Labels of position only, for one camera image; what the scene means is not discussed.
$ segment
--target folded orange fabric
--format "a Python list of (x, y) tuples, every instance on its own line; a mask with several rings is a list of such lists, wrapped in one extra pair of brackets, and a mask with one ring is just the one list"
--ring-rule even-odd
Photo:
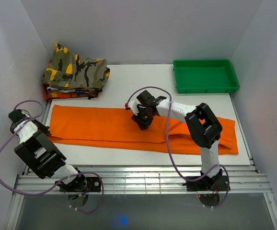
[[(165, 116), (155, 116), (147, 130), (131, 120), (132, 111), (118, 108), (91, 108), (55, 105), (49, 137), (55, 143), (133, 150), (167, 152)], [(219, 154), (238, 154), (235, 121), (218, 118), (223, 126)], [(170, 118), (169, 140), (172, 153), (200, 154), (187, 125)]]

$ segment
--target cable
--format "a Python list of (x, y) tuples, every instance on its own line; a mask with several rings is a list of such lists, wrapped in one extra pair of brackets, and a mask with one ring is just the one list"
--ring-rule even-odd
[[(16, 136), (16, 134), (23, 128), (23, 126), (24, 126), (25, 124), (27, 124), (28, 122), (32, 121), (33, 119), (36, 119), (36, 118), (40, 117), (40, 116), (43, 114), (43, 111), (44, 111), (43, 105), (42, 105), (40, 102), (35, 101), (35, 100), (26, 100), (26, 101), (20, 102), (20, 103), (18, 103), (18, 104), (14, 107), (14, 109), (17, 109), (17, 107), (18, 107), (19, 105), (21, 105), (21, 104), (23, 104), (23, 103), (26, 103), (26, 102), (34, 102), (34, 103), (39, 104), (39, 105), (41, 106), (41, 108), (42, 108), (41, 113), (38, 114), (38, 115), (36, 115), (36, 116), (30, 117), (29, 119), (27, 119), (27, 120), (24, 122), (24, 124), (23, 124), (21, 127), (19, 127), (18, 130), (16, 130), (16, 131), (11, 135), (11, 137), (0, 147), (0, 154), (1, 154), (2, 150), (3, 150), (3, 149), (7, 146), (7, 144)], [(93, 175), (95, 175), (95, 176), (97, 176), (97, 177), (99, 178), (99, 180), (101, 181), (101, 188), (102, 188), (101, 200), (100, 200), (100, 202), (98, 203), (98, 205), (97, 205), (93, 210), (91, 210), (91, 211), (86, 211), (86, 210), (84, 210), (84, 209), (77, 208), (77, 207), (74, 207), (74, 208), (76, 208), (76, 210), (79, 210), (79, 211), (84, 212), (84, 213), (93, 213), (94, 211), (96, 211), (96, 210), (98, 209), (98, 207), (102, 204), (102, 202), (103, 202), (103, 200), (104, 200), (104, 184), (103, 184), (103, 182), (102, 182), (101, 177), (100, 177), (97, 173), (95, 173), (95, 172), (81, 172), (81, 173), (73, 174), (73, 175), (71, 175), (70, 177), (79, 176), (79, 175), (83, 175), (83, 174), (93, 174)], [(1, 184), (3, 187), (9, 189), (10, 191), (12, 191), (12, 192), (14, 192), (14, 193), (18, 193), (18, 194), (24, 195), (24, 196), (41, 196), (41, 195), (44, 195), (44, 194), (50, 192), (51, 190), (53, 190), (60, 182), (62, 182), (63, 180), (65, 180), (65, 179), (67, 179), (67, 178), (68, 178), (68, 176), (65, 176), (65, 177), (63, 177), (62, 179), (60, 179), (59, 181), (57, 181), (51, 188), (49, 188), (49, 189), (47, 189), (47, 190), (45, 190), (45, 191), (43, 191), (43, 192), (41, 192), (41, 193), (35, 193), (35, 194), (33, 194), (33, 193), (25, 193), (25, 192), (16, 190), (16, 189), (14, 189), (14, 188), (8, 186), (1, 178), (0, 178), (0, 184)]]
[(165, 93), (169, 96), (169, 102), (170, 102), (170, 104), (169, 104), (169, 107), (168, 107), (168, 113), (167, 113), (167, 119), (166, 119), (166, 128), (165, 128), (165, 133), (166, 133), (166, 144), (167, 144), (168, 155), (169, 155), (169, 157), (170, 157), (170, 159), (171, 159), (171, 162), (172, 162), (172, 164), (173, 164), (173, 167), (175, 168), (175, 170), (176, 170), (176, 172), (178, 173), (178, 175), (179, 175), (182, 179), (184, 179), (185, 181), (187, 181), (187, 182), (196, 182), (196, 181), (201, 180), (201, 179), (204, 178), (205, 176), (207, 176), (207, 174), (208, 174), (209, 172), (211, 172), (213, 169), (215, 169), (215, 168), (218, 167), (218, 166), (220, 166), (221, 168), (224, 169), (224, 171), (225, 171), (225, 173), (226, 173), (226, 175), (227, 175), (227, 178), (228, 178), (227, 191), (226, 191), (226, 194), (225, 194), (224, 198), (219, 202), (218, 205), (216, 205), (216, 206), (214, 206), (214, 207), (220, 206), (220, 205), (226, 200), (227, 195), (228, 195), (228, 192), (229, 192), (229, 187), (230, 187), (229, 175), (228, 175), (228, 172), (227, 172), (226, 168), (225, 168), (223, 165), (221, 165), (221, 164), (213, 165), (208, 171), (206, 171), (206, 172), (205, 172), (203, 175), (201, 175), (200, 177), (198, 177), (198, 178), (196, 178), (196, 179), (188, 179), (188, 178), (184, 177), (184, 176), (180, 173), (180, 171), (179, 171), (178, 168), (177, 168), (177, 165), (175, 164), (175, 162), (174, 162), (174, 160), (173, 160), (173, 156), (172, 156), (172, 153), (171, 153), (171, 147), (170, 147), (170, 143), (169, 143), (169, 136), (168, 136), (169, 118), (170, 118), (170, 116), (171, 116), (172, 102), (173, 102), (172, 95), (171, 95), (168, 91), (166, 91), (166, 90), (164, 90), (164, 89), (162, 89), (162, 88), (160, 88), (160, 87), (156, 87), (156, 86), (146, 86), (146, 87), (143, 87), (143, 88), (140, 88), (140, 89), (136, 90), (136, 91), (129, 97), (129, 99), (128, 99), (126, 105), (129, 104), (131, 98), (132, 98), (137, 92), (139, 92), (139, 91), (141, 91), (141, 90), (144, 90), (144, 89), (149, 89), (149, 88), (161, 90), (161, 91), (165, 92)]

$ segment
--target white table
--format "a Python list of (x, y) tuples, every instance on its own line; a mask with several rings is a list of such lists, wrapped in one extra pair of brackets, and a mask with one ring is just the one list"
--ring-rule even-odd
[[(169, 91), (173, 100), (183, 104), (199, 105), (207, 103), (216, 116), (236, 121), (235, 130), (238, 141), (238, 155), (220, 155), (219, 161), (223, 165), (250, 165), (247, 150), (240, 131), (237, 117), (230, 95), (223, 94), (177, 94), (172, 65), (110, 65), (110, 78), (98, 98), (88, 100), (56, 99), (53, 100), (46, 119), (50, 125), (52, 108), (54, 105), (80, 107), (110, 107), (124, 108), (128, 97), (137, 89), (144, 86), (158, 86)], [(149, 92), (158, 97), (163, 92), (150, 89)], [(113, 165), (113, 166), (171, 166), (167, 153), (99, 148), (79, 145), (56, 144), (67, 157), (66, 162), (73, 165)], [(177, 165), (201, 165), (200, 155), (174, 154)]]

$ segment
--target gray wall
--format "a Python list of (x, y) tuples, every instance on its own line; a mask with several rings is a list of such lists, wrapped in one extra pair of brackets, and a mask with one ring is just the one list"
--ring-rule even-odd
[(277, 0), (264, 0), (232, 56), (241, 88), (234, 101), (257, 168), (277, 204)]
[[(8, 113), (20, 101), (42, 100), (41, 74), (48, 61), (48, 53), (20, 0), (0, 1), (0, 146), (11, 135)], [(35, 114), (38, 107), (27, 108)], [(0, 176), (10, 186), (23, 164), (13, 148), (13, 140), (0, 157)], [(0, 185), (0, 229), (4, 228), (12, 193)]]
[(21, 0), (46, 49), (110, 63), (230, 58), (262, 0)]

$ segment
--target folded clothing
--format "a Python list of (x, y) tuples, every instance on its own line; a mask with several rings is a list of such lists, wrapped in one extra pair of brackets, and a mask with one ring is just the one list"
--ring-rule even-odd
[[(49, 137), (55, 143), (167, 152), (165, 116), (155, 116), (147, 130), (132, 121), (132, 111), (119, 108), (91, 108), (55, 105)], [(235, 121), (218, 117), (223, 126), (219, 154), (238, 154)], [(187, 125), (170, 118), (172, 153), (200, 154)]]
[(73, 54), (65, 46), (56, 43), (43, 75), (46, 99), (79, 97), (78, 94), (84, 94), (80, 97), (98, 97), (110, 76), (110, 69), (106, 65), (105, 59)]

